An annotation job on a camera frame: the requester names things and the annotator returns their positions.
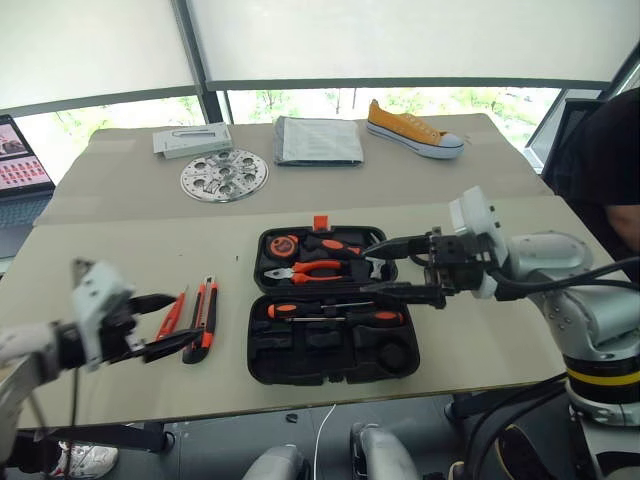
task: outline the round perforated metal disc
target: round perforated metal disc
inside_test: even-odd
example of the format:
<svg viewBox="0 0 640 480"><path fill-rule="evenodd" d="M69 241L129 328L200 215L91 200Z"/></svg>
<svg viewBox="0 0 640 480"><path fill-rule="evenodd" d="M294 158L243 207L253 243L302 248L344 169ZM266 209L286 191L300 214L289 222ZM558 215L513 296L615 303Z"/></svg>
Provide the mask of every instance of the round perforated metal disc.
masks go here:
<svg viewBox="0 0 640 480"><path fill-rule="evenodd" d="M180 175L182 190L203 202L232 202L260 190L269 168L246 150L224 150L198 157Z"/></svg>

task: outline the orange pliers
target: orange pliers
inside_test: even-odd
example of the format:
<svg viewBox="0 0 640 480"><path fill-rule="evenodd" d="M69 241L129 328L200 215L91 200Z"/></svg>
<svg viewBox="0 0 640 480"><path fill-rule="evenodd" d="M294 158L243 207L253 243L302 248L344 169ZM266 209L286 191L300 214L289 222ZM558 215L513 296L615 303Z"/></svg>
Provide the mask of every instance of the orange pliers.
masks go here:
<svg viewBox="0 0 640 480"><path fill-rule="evenodd" d="M275 270L267 270L266 272L264 272L264 276L267 278L273 278L274 280L289 278L294 285L307 282L331 282L335 280L347 280L347 277L344 277L342 275L333 275L329 277L312 277L310 275L306 275L313 270L340 270L343 266L344 263L339 260L318 260L308 263L296 262L291 268L276 268Z"/></svg>
<svg viewBox="0 0 640 480"><path fill-rule="evenodd" d="M184 297L187 293L187 288L189 287L186 286L184 288L184 291L180 295L178 295L178 298L176 298L176 302L173 304L173 307L171 307L171 310L169 310L167 316L164 317L162 325L160 325L160 330L158 330L158 334L156 335L156 342L163 337L166 337L170 333L173 333L173 331L175 330L176 325L178 324L178 320L180 320L180 314L182 313L182 306L184 305Z"/></svg>

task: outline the black shirt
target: black shirt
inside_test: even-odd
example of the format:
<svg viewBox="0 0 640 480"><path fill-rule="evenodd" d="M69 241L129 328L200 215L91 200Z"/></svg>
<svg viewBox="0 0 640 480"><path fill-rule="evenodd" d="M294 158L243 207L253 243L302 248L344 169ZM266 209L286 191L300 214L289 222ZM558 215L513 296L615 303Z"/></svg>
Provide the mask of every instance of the black shirt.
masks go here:
<svg viewBox="0 0 640 480"><path fill-rule="evenodd" d="M576 128L557 161L552 188L609 254L637 255L611 227L605 207L640 204L640 90L621 93ZM627 270L638 281L638 268Z"/></svg>

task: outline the laptop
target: laptop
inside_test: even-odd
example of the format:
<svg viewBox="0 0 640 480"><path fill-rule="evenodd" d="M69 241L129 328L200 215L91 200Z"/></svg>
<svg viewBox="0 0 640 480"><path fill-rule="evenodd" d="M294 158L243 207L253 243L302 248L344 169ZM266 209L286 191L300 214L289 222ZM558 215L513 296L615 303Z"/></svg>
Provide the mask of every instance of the laptop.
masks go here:
<svg viewBox="0 0 640 480"><path fill-rule="evenodd" d="M14 257L55 185L9 115L0 115L0 258Z"/></svg>

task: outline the tool case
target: tool case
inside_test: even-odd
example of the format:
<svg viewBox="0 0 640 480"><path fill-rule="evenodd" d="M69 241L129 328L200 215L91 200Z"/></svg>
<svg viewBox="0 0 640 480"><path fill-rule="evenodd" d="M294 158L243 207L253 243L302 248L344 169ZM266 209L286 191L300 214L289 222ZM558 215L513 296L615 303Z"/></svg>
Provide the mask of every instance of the tool case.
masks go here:
<svg viewBox="0 0 640 480"><path fill-rule="evenodd" d="M363 383L417 370L420 354L406 304L360 291L364 285L397 277L395 263L388 260L380 261L374 275L378 278L371 278L374 265L359 255L360 249L382 240L385 235L378 228L329 228L326 217L316 217L313 227L276 228L260 236L254 279L265 295L251 308L247 346L248 368L256 380L289 385ZM340 266L334 262L327 268L330 259L339 260ZM268 273L296 263L322 268L295 280ZM332 280L309 281L305 275ZM339 306L353 303L363 305ZM298 313L290 313L292 308ZM293 315L311 320L280 318Z"/></svg>

